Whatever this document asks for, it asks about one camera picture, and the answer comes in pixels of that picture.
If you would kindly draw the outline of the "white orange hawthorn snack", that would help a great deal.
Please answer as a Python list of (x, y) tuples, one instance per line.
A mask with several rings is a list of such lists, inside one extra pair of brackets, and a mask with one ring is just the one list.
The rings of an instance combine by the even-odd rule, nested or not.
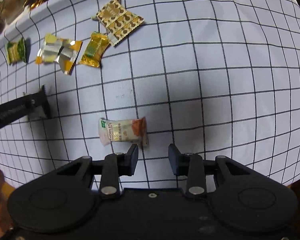
[(111, 142), (148, 145), (145, 117), (117, 121), (100, 118), (98, 120), (98, 135), (103, 146), (109, 145)]

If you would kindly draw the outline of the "green yellow snack packet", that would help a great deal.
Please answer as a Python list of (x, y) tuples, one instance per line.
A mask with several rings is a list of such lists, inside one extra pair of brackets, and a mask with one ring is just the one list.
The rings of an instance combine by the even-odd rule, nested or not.
[(9, 65), (20, 61), (27, 63), (26, 42), (23, 37), (18, 42), (7, 42), (5, 51)]

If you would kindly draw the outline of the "silver yellow snack packet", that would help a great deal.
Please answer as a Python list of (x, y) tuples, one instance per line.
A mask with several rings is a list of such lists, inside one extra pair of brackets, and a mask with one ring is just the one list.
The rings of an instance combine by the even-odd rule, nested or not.
[(70, 75), (82, 47), (82, 41), (60, 38), (51, 33), (44, 37), (38, 50), (36, 64), (57, 63), (65, 75)]

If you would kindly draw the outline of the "gold foil candy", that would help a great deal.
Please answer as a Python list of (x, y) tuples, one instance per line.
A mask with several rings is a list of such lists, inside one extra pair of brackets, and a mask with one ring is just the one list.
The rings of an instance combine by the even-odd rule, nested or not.
[(93, 32), (79, 64), (100, 68), (102, 56), (109, 45), (109, 38), (106, 34)]

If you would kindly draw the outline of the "brown patterned snack packet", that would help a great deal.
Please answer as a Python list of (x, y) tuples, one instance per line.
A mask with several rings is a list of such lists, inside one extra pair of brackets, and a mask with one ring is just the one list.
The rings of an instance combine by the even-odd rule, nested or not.
[(128, 11), (121, 4), (121, 0), (110, 0), (91, 19), (105, 27), (113, 47), (144, 22), (143, 17)]

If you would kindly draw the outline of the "blue checkered tablecloth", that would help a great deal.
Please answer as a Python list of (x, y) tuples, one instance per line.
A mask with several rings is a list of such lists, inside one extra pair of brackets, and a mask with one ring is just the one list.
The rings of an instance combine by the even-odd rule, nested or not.
[[(122, 187), (179, 187), (168, 146), (222, 154), (288, 185), (300, 179), (300, 7), (294, 0), (121, 0), (144, 23), (100, 68), (37, 65), (47, 33), (81, 40), (105, 32), (91, 18), (110, 0), (50, 0), (0, 35), (0, 104), (43, 85), (51, 119), (0, 130), (0, 169), (19, 187), (103, 146), (98, 120), (147, 120), (148, 146)], [(9, 65), (7, 42), (25, 39), (27, 63)]]

